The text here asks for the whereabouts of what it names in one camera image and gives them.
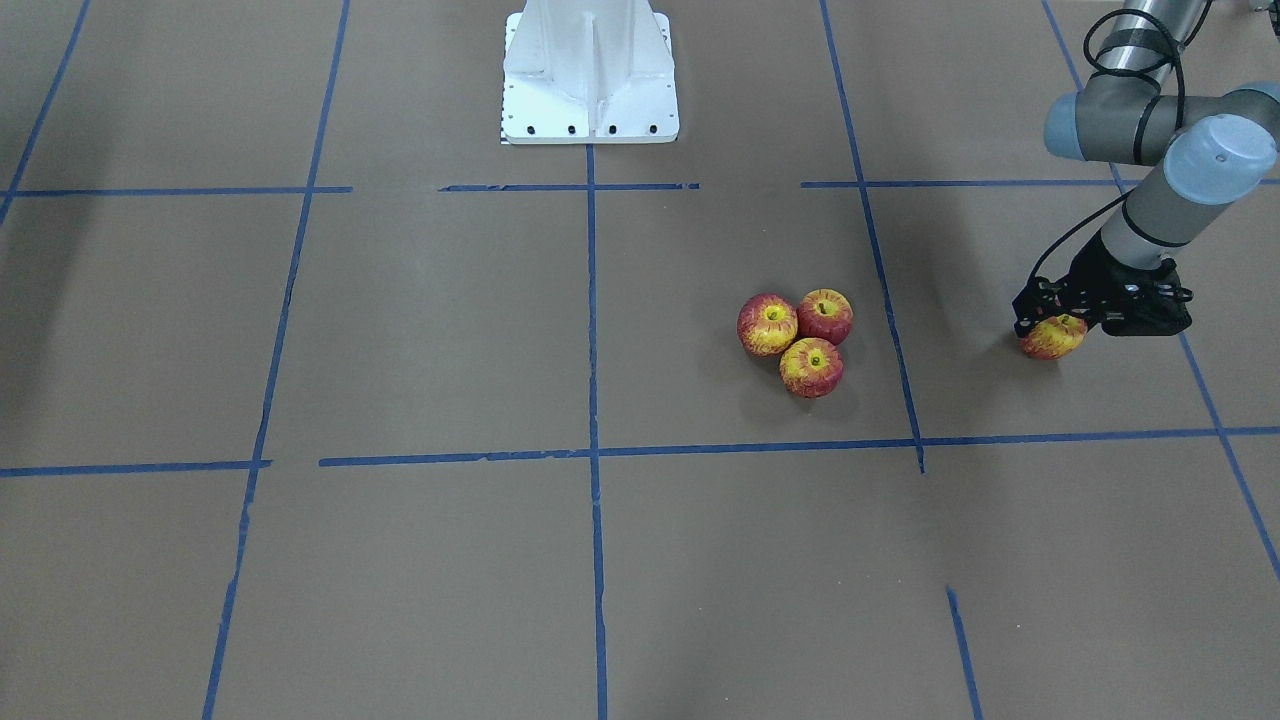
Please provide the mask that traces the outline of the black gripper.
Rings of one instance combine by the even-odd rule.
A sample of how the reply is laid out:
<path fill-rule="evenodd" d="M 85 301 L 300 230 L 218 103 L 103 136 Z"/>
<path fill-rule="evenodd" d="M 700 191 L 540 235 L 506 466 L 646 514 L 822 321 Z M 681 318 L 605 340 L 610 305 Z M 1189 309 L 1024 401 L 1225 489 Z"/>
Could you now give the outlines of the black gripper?
<path fill-rule="evenodd" d="M 1157 258 L 1157 265 L 1165 258 Z M 1012 300 L 1014 333 L 1019 340 L 1034 328 L 1062 314 L 1062 307 L 1087 323 L 1102 323 L 1111 272 L 1126 264 L 1106 249 L 1101 234 L 1093 238 L 1071 260 L 1068 274 L 1056 281 L 1030 278 Z"/>

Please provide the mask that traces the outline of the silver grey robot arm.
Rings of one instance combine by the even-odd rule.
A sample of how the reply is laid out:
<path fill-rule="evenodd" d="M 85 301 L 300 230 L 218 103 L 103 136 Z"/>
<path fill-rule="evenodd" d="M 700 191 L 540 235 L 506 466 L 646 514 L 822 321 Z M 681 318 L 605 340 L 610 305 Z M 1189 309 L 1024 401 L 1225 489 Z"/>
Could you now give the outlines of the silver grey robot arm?
<path fill-rule="evenodd" d="M 1051 281 L 1033 268 L 1012 301 L 1016 337 L 1029 345 L 1057 325 L 1078 337 L 1160 337 L 1192 323 L 1193 297 L 1176 255 L 1277 164 L 1277 86 L 1243 85 L 1190 96 L 1181 58 L 1207 1 L 1125 1 L 1083 44 L 1092 72 L 1044 119 L 1059 158 L 1143 167 L 1147 177 L 1098 211 L 1102 225 Z"/>

